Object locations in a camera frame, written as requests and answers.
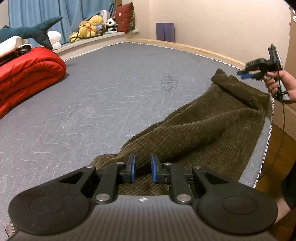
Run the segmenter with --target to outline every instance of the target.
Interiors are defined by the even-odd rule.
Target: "stuffed animal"
[[[88,21],[82,21],[79,25],[79,33],[84,38],[93,37],[96,35],[96,26],[91,25]]]
[[[61,48],[60,40],[62,38],[61,34],[58,31],[49,31],[47,32],[49,37],[50,43],[52,44],[52,49],[59,49]]]
[[[96,26],[97,34],[104,33],[106,31],[104,19],[99,15],[91,17],[89,23],[93,26]]]
[[[106,31],[117,31],[117,25],[115,18],[109,18],[106,23]]]
[[[73,32],[72,35],[69,36],[70,42],[78,41],[82,38],[79,32]]]
[[[22,39],[32,38],[45,48],[52,49],[52,44],[50,43],[50,40],[48,38],[47,31],[62,18],[63,17],[61,16],[50,18],[32,28],[11,28],[5,25],[3,28],[0,29],[0,43],[16,35],[20,36]]]

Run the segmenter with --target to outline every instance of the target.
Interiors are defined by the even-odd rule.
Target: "white mushroom plush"
[[[58,31],[49,31],[47,32],[47,35],[52,44],[52,50],[59,49],[61,47],[59,42],[62,38],[61,34]]]

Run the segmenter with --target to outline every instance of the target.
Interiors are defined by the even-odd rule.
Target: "panda plush toy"
[[[117,25],[115,18],[109,18],[106,22],[106,31],[117,31]]]

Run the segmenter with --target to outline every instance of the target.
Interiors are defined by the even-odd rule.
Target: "red comforter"
[[[34,48],[0,67],[0,118],[13,107],[61,80],[65,62],[44,47]]]

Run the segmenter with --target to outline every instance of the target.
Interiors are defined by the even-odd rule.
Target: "white pillow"
[[[0,43],[0,57],[16,50],[22,45],[22,38],[20,36],[13,36],[4,42]]]

